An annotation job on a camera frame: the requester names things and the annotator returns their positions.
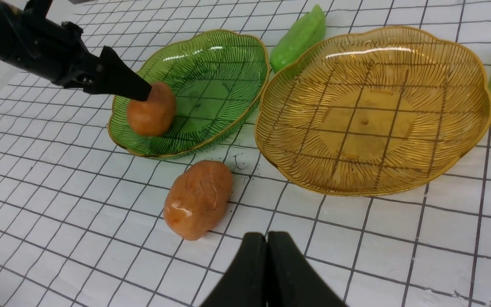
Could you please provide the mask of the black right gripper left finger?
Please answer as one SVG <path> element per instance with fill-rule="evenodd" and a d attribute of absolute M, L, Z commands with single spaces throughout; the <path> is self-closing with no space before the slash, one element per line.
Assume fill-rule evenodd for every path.
<path fill-rule="evenodd" d="M 246 233 L 230 266 L 202 306 L 265 307 L 266 255 L 267 242 L 264 235 Z"/>

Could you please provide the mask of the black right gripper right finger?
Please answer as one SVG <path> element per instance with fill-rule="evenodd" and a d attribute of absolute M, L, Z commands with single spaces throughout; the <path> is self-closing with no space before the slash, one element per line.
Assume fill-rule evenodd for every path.
<path fill-rule="evenodd" d="M 287 232 L 269 232 L 268 307 L 345 307 Z"/>

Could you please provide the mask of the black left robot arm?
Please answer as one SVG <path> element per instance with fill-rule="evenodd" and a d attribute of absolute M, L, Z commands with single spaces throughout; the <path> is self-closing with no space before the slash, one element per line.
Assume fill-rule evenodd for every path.
<path fill-rule="evenodd" d="M 211 270 L 148 242 L 162 226 L 158 193 L 192 161 L 187 140 L 177 140 L 178 162 L 146 160 L 149 140 L 129 130 L 125 100 L 110 119 L 108 93 L 131 93 L 117 85 L 131 77 L 124 65 L 163 43 L 184 52 L 223 41 L 224 60 L 177 82 L 180 102 L 223 107 L 246 86 L 253 96 L 252 76 L 215 70 L 261 67 L 269 2 L 105 0 L 78 25 L 41 18 L 48 3 L 33 15 L 0 0 L 0 60 L 34 70 L 0 94 L 0 307 L 191 307 Z M 75 87 L 34 85 L 38 72 Z M 140 208 L 148 197 L 155 208 Z"/>

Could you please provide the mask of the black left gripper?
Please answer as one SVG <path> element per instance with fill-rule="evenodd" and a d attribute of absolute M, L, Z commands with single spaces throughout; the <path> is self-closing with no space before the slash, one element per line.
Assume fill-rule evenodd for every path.
<path fill-rule="evenodd" d="M 52 0 L 28 0 L 23 8 L 0 0 L 0 61 L 65 89 L 146 101 L 152 86 L 109 46 L 91 55 L 79 27 L 49 18 Z"/>

